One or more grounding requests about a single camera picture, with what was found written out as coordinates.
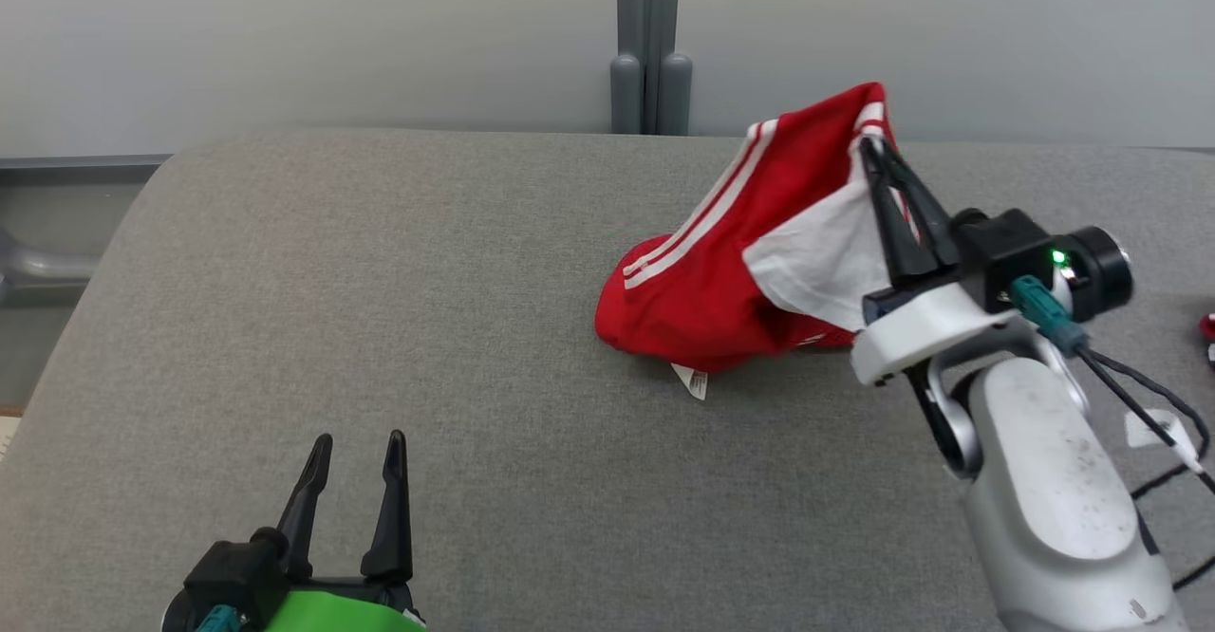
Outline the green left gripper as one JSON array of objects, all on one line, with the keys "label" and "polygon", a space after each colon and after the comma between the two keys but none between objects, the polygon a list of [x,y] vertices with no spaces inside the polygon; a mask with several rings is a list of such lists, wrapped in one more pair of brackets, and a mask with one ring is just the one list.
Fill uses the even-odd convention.
[{"label": "green left gripper", "polygon": [[290,592],[266,631],[425,631],[408,581],[414,574],[405,433],[392,430],[383,456],[383,500],[364,558],[364,577],[312,577],[309,562],[320,493],[328,483],[333,438],[321,434],[292,489],[277,529],[287,548],[279,563]]}]

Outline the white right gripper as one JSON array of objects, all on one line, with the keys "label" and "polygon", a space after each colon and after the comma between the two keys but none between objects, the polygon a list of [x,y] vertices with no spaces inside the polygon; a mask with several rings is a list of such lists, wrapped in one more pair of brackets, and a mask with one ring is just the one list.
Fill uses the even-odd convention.
[{"label": "white right gripper", "polygon": [[1007,325],[1016,311],[1011,305],[987,310],[959,281],[908,288],[955,269],[949,216],[888,140],[864,136],[858,149],[893,286],[864,295],[865,325],[850,348],[857,380],[874,386],[991,326]]}]

